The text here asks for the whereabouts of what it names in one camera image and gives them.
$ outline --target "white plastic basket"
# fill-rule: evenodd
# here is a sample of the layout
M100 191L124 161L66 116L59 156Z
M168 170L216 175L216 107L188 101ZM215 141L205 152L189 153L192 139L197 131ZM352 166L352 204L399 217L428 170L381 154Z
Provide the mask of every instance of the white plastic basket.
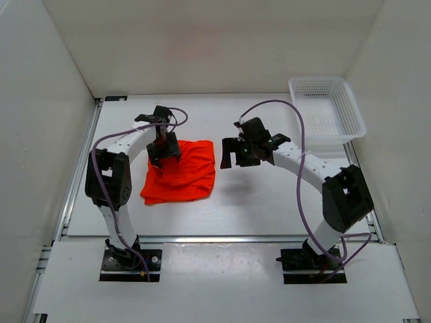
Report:
M289 89L304 119L307 147L342 145L366 134L353 93L342 77L293 77Z

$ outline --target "red cloth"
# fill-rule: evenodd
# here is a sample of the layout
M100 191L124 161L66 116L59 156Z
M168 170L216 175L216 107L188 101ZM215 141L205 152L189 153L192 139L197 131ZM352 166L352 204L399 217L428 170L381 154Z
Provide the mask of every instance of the red cloth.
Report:
M162 168L148 163L141 196L145 204L203 199L211 194L216 178L214 146L211 141L179 140L181 159L161 159Z

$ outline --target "black wire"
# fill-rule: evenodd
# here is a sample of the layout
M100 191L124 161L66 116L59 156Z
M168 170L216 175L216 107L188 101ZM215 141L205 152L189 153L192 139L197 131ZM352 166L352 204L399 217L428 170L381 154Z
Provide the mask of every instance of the black wire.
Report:
M175 115L172 113L172 117L174 118L174 120L175 120L175 125L173 126L173 128L169 131L169 133L171 133L175 128L176 128L176 125L178 124L178 121L177 121L177 119L175 118Z

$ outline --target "white wall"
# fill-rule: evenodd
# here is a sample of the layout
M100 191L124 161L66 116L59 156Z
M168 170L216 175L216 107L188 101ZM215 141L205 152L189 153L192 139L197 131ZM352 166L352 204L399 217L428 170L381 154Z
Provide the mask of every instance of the white wall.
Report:
M20 322L94 100L41 0L0 11L0 322Z
M385 238L431 321L431 1L386 0L348 72L368 134L355 144Z
M44 0L104 94L286 92L344 75L383 0Z

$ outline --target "white floor panel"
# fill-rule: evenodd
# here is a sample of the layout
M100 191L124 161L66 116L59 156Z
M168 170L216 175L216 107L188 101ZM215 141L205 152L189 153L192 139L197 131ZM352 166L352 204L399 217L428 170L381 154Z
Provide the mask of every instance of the white floor panel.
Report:
M359 245L349 244L349 253ZM417 318L396 247L372 244L347 284L283 285L277 244L165 244L159 283L99 282L103 242L57 242L34 313L61 322L394 323Z
M247 108L271 98L290 100L287 94L232 94L183 96L129 96L124 102L105 102L94 135L128 129L133 119L151 114L157 104L175 106L189 113L189 122L176 128L178 139L209 139L214 142L216 179L208 199L191 203L145 206L139 193L145 183L147 153L143 151L131 166L133 191L129 212L135 231L146 236L256 236L304 235L296 206L296 176L268 163L229 170L220 169L222 138L238 135L233 122ZM176 112L179 120L182 116ZM298 138L294 113L282 104L267 104L250 113L259 116L271 134ZM101 145L105 147L114 139ZM345 156L328 159L347 166ZM107 236L102 215L84 193L85 175L74 203L68 235ZM311 185L302 185L304 211L310 226L316 228L322 216L321 195ZM366 221L351 232L368 231Z

